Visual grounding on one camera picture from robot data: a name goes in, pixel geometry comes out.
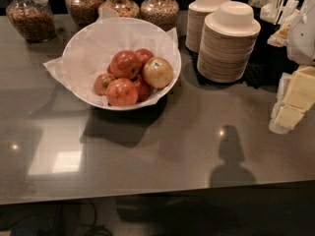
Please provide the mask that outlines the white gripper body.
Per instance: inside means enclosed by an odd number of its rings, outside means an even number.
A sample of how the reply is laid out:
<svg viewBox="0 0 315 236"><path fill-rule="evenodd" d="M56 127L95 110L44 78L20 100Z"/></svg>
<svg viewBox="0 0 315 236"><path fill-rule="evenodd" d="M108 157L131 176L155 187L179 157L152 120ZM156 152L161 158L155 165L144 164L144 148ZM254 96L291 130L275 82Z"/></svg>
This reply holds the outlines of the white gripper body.
<svg viewBox="0 0 315 236"><path fill-rule="evenodd" d="M287 57L300 65L315 65L315 0L304 0L287 36Z"/></svg>

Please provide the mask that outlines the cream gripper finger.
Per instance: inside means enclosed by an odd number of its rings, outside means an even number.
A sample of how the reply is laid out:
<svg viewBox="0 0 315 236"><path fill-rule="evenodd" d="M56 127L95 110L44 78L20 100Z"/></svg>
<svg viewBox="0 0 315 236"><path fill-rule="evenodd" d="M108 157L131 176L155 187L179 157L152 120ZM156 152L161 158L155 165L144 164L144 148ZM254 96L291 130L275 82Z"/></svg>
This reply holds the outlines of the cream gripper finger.
<svg viewBox="0 0 315 236"><path fill-rule="evenodd" d="M287 134L314 104L315 67L300 65L291 75L283 73L269 129L276 134Z"/></svg>
<svg viewBox="0 0 315 236"><path fill-rule="evenodd" d="M289 27L290 23L281 25L280 28L268 38L267 43L275 47L287 46Z"/></svg>

